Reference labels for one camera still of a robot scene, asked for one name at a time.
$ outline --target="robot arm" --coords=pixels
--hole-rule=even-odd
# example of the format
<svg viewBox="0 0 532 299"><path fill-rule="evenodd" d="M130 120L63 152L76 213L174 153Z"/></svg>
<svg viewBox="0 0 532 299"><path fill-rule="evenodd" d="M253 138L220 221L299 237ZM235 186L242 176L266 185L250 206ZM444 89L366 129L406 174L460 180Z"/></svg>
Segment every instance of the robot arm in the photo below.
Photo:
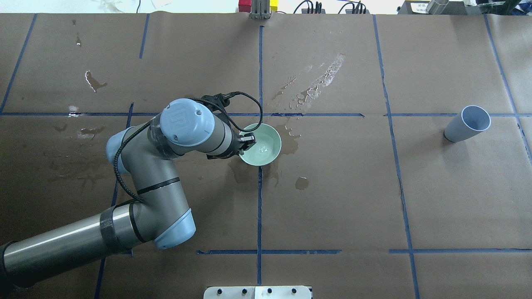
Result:
<svg viewBox="0 0 532 299"><path fill-rule="evenodd" d="M131 174L142 201L128 201L99 215L3 245L0 294L30 287L147 241L164 250L191 238L196 227L172 159L190 151L206 153L208 159L226 159L253 146L253 133L241 136L234 132L223 109L234 95L195 99L204 104L177 99L148 123L111 137L107 157L114 162L122 147L118 171ZM216 110L222 114L214 115ZM127 146L122 146L132 135Z"/></svg>

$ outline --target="white mounting plate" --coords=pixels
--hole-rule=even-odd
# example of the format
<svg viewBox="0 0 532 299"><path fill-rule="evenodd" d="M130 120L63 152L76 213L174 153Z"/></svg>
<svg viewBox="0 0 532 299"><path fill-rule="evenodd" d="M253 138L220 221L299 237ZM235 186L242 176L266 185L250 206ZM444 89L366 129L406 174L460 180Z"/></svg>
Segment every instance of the white mounting plate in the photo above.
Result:
<svg viewBox="0 0 532 299"><path fill-rule="evenodd" d="M305 286L242 286L209 287L203 293L203 299L312 299L312 292Z"/></svg>

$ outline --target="light green bowl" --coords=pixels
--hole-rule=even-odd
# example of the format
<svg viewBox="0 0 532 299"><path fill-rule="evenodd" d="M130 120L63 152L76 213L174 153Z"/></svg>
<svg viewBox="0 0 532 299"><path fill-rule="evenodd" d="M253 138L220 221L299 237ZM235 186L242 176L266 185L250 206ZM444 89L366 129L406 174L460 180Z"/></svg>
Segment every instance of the light green bowl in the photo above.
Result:
<svg viewBox="0 0 532 299"><path fill-rule="evenodd" d="M252 129L256 125L256 123L251 124L245 127L244 130ZM265 123L253 131L253 134L255 134L257 143L247 151L244 151L240 158L253 166L264 166L271 163L281 152L281 136L272 126Z"/></svg>

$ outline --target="white label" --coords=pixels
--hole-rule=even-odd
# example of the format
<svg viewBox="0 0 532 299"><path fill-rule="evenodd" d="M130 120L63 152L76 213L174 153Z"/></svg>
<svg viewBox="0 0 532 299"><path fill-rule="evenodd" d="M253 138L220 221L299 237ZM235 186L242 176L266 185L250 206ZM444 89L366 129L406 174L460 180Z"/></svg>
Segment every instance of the white label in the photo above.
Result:
<svg viewBox="0 0 532 299"><path fill-rule="evenodd" d="M427 13L427 3L410 3L412 12L415 13Z"/></svg>

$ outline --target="blue joint cap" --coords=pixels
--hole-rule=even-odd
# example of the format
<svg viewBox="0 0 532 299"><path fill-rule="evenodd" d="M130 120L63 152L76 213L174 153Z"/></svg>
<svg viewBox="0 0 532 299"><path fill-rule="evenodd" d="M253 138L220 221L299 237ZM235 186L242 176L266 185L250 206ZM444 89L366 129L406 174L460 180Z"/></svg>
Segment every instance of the blue joint cap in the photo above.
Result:
<svg viewBox="0 0 532 299"><path fill-rule="evenodd" d="M107 155L107 160L109 163L114 163L114 156L117 154L118 149L122 145L122 141L127 131L131 128L132 127L129 127L124 131L116 133L107 141L107 145L105 146L105 154ZM122 163L122 155L118 156L118 171L120 173L129 173L129 171L127 171L124 167L124 163Z"/></svg>
<svg viewBox="0 0 532 299"><path fill-rule="evenodd" d="M192 218L192 210L188 209L176 222L153 240L153 243L160 250L172 248L190 239L195 232L196 225Z"/></svg>
<svg viewBox="0 0 532 299"><path fill-rule="evenodd" d="M205 142L214 131L214 115L189 98L172 101L161 112L161 131L172 143L191 147Z"/></svg>

